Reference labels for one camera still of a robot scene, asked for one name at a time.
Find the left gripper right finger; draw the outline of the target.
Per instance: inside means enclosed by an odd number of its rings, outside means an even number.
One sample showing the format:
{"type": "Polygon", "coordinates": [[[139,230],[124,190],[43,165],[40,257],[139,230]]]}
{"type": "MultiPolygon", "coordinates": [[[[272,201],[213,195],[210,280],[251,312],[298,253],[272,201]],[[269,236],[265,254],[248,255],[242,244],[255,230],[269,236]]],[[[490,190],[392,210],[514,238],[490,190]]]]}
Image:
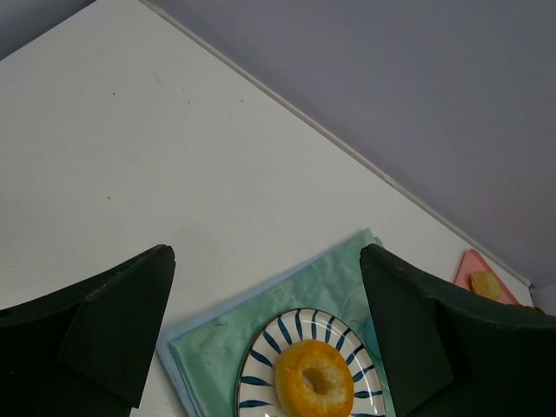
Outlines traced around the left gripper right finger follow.
{"type": "Polygon", "coordinates": [[[397,415],[554,415],[553,316],[475,295],[375,244],[360,265],[397,415]]]}

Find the orange ring bread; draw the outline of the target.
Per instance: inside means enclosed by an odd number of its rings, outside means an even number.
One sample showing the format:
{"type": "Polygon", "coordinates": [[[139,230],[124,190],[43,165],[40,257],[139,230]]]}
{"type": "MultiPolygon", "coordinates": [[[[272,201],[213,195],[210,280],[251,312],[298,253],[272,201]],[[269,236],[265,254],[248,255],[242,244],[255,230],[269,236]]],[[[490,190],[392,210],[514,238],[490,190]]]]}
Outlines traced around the orange ring bread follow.
{"type": "Polygon", "coordinates": [[[348,416],[354,383],[338,350],[322,341],[299,341],[275,364],[275,388],[290,416],[348,416]]]}

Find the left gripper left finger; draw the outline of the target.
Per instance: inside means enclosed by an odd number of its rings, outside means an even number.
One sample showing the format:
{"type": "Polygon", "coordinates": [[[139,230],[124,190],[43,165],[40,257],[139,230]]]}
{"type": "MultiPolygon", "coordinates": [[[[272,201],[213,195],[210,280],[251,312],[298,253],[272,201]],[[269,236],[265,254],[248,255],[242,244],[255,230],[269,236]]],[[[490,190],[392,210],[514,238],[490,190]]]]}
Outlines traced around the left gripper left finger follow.
{"type": "Polygon", "coordinates": [[[128,416],[138,408],[175,253],[157,245],[1,312],[3,416],[128,416]]]}

